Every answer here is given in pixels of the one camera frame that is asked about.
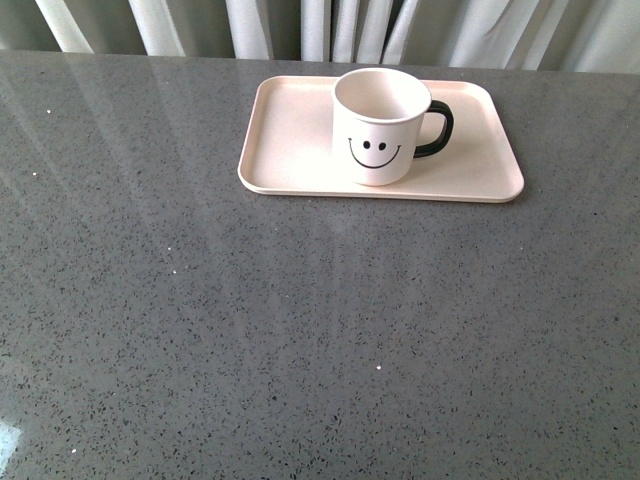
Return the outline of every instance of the mug rim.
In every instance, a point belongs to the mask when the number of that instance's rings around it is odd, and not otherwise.
[[[356,75],[362,75],[362,74],[366,74],[366,73],[382,73],[382,74],[384,74],[386,76],[402,77],[403,80],[415,83],[416,86],[419,84],[420,86],[417,87],[417,88],[419,90],[422,90],[423,93],[425,94],[426,101],[424,102],[425,105],[423,105],[424,109],[422,107],[420,107],[419,109],[416,109],[416,112],[413,113],[413,114],[405,115],[405,116],[397,117],[397,118],[377,118],[377,117],[371,117],[371,116],[368,116],[368,115],[363,115],[363,114],[358,113],[358,112],[354,111],[353,109],[347,107],[344,104],[344,102],[338,97],[337,90],[338,90],[340,84],[345,82],[346,80],[348,80],[350,77],[353,77],[353,76],[356,76]],[[336,81],[334,82],[333,87],[331,88],[331,96],[333,97],[334,105],[341,107],[346,112],[348,112],[350,115],[352,115],[354,118],[357,118],[358,120],[362,120],[362,121],[367,122],[367,123],[372,123],[372,124],[377,124],[377,125],[396,125],[396,124],[410,122],[412,120],[415,120],[416,118],[418,118],[421,115],[425,114],[425,112],[431,106],[431,102],[433,100],[433,97],[431,95],[431,91],[429,90],[429,87],[427,87],[417,77],[415,77],[415,76],[413,76],[413,75],[411,75],[409,73],[403,72],[402,70],[396,70],[394,68],[384,68],[384,67],[358,68],[358,69],[351,70],[350,72],[345,73],[344,75],[338,77],[336,79]]]

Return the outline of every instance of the mug handle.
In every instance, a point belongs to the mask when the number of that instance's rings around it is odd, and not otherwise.
[[[416,152],[413,154],[413,158],[427,157],[434,153],[438,153],[447,145],[451,138],[451,132],[453,131],[453,113],[451,113],[451,109],[446,103],[438,100],[432,100],[429,110],[425,113],[440,113],[441,115],[444,115],[444,126],[442,127],[442,132],[440,132],[440,136],[438,136],[437,139],[431,143],[427,143],[426,145],[418,145],[416,147]]]

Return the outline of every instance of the beige tray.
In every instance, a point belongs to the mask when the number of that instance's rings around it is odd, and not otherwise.
[[[267,195],[507,202],[524,179],[489,93],[467,82],[424,81],[449,104],[455,126],[449,144],[415,160],[391,185],[367,187],[335,174],[331,156],[333,77],[273,77],[258,88],[240,157],[242,183]],[[428,114],[421,138],[441,129]]]

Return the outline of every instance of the white curtain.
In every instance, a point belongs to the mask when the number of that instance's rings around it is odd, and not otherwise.
[[[0,48],[640,73],[640,0],[0,0]]]

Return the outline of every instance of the mug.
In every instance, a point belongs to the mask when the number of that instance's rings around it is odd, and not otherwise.
[[[404,177],[414,158],[433,155],[451,138],[453,113],[432,100],[417,78],[390,68],[362,68],[338,78],[333,97],[332,153],[345,175],[362,185]],[[424,114],[445,118],[438,138],[417,145]]]

